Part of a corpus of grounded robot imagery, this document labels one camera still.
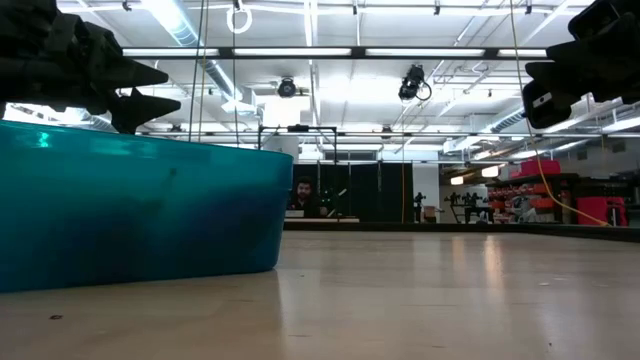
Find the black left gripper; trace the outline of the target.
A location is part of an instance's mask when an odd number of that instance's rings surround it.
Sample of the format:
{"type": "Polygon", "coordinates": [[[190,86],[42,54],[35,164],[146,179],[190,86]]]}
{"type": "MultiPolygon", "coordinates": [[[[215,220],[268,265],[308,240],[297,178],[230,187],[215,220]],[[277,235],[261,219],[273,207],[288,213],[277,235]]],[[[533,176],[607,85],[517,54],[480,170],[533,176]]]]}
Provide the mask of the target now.
{"type": "Polygon", "coordinates": [[[167,73],[121,54],[113,33],[80,16],[61,12],[55,1],[1,3],[1,103],[81,107],[109,111],[121,134],[181,109],[181,103],[141,93],[138,86],[167,82],[167,73]],[[118,96],[112,87],[132,88],[118,96]]]}

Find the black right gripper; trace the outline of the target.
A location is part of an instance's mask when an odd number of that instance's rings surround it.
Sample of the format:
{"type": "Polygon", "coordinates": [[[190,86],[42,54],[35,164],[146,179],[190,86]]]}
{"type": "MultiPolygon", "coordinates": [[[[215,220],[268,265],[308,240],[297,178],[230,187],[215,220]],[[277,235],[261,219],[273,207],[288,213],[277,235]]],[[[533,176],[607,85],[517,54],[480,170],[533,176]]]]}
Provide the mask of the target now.
{"type": "Polygon", "coordinates": [[[639,95],[639,14],[582,12],[568,26],[574,40],[546,50],[553,62],[525,66],[532,80],[522,90],[534,129],[566,121],[586,93],[598,101],[639,95]]]}

